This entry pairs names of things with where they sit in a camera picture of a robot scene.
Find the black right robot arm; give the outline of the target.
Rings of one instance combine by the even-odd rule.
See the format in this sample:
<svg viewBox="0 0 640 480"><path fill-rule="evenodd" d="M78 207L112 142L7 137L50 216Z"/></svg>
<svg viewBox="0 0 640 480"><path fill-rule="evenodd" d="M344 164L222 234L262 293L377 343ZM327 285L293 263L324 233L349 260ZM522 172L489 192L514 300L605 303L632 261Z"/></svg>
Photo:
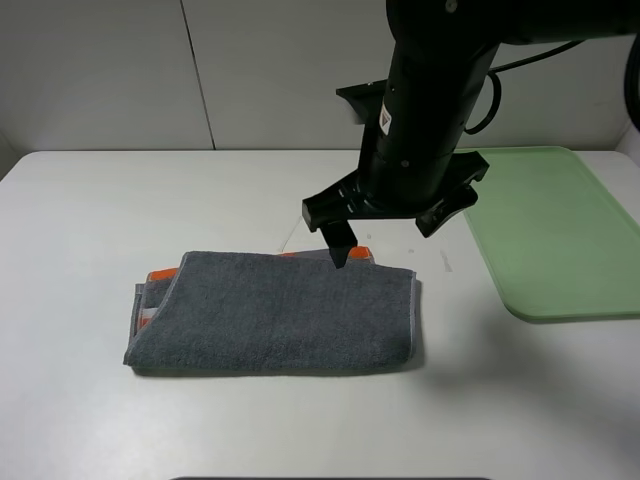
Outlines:
<svg viewBox="0 0 640 480"><path fill-rule="evenodd" d="M430 236L477 201L487 162L456 146L502 44L639 31L635 1L390 1L386 14L387 78L339 90L364 126L357 168L302 204L337 267L357 243L354 220L412 219Z"/></svg>

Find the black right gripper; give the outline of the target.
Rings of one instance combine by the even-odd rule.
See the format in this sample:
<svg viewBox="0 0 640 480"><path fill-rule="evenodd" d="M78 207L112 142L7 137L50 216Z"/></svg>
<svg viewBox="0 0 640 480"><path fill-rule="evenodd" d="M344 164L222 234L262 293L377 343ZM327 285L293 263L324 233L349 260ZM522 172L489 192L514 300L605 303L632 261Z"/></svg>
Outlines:
<svg viewBox="0 0 640 480"><path fill-rule="evenodd" d="M453 154L440 175L420 177L412 167L381 169L367 178L356 169L302 202L310 231L321 228L329 255L343 268L357 238L347 221L413 219L428 238L447 221L473 206L489 164L477 151Z"/></svg>

